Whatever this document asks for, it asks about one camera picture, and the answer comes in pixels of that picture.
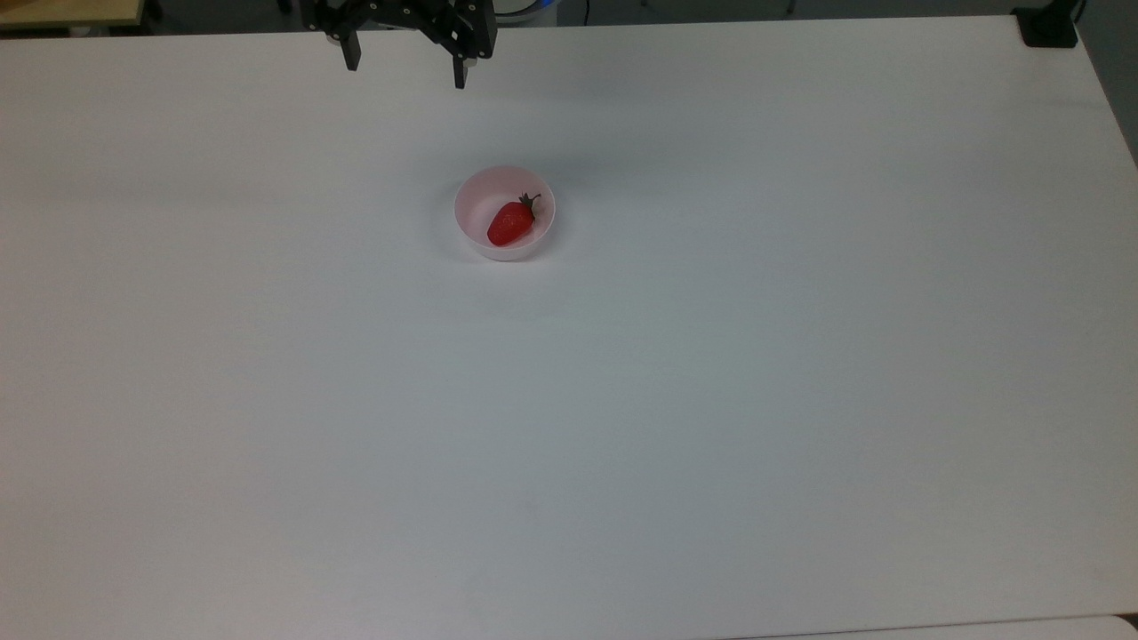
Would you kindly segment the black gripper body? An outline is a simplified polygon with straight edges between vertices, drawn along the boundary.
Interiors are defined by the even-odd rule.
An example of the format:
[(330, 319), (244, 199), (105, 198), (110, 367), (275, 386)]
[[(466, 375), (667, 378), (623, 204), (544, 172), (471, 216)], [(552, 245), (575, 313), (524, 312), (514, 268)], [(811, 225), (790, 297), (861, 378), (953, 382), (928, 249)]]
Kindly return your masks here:
[(492, 1), (300, 1), (300, 25), (341, 48), (341, 32), (366, 23), (410, 28), (469, 60), (494, 54), (497, 20)]

